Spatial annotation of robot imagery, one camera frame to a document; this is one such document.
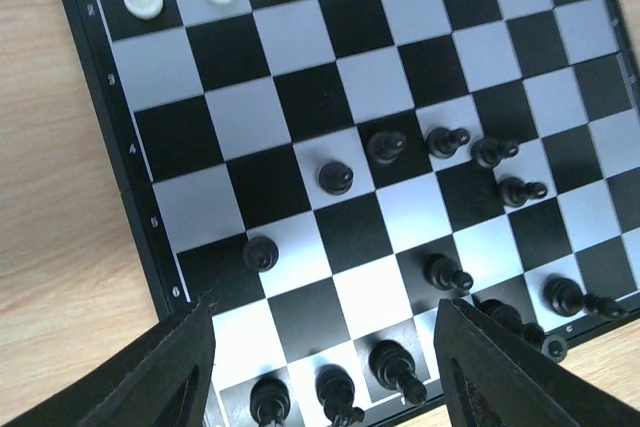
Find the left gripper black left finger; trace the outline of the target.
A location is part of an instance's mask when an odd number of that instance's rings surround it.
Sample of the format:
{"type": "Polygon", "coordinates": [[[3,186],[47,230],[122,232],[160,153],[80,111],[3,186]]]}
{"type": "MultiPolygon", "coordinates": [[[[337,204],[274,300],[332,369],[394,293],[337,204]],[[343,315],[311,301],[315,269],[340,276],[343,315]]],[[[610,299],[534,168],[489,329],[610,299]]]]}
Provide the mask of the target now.
{"type": "Polygon", "coordinates": [[[211,307],[149,329],[9,426],[202,426],[215,355],[211,307]]]}

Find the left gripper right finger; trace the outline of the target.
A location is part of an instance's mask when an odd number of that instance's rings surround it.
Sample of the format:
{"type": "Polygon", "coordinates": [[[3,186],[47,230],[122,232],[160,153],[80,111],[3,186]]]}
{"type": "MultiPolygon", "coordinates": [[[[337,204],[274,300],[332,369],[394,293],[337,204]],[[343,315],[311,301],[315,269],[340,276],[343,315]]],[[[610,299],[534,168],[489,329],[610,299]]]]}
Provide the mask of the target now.
{"type": "Polygon", "coordinates": [[[464,300],[439,303],[434,349],[453,426],[637,426],[639,411],[464,300]]]}

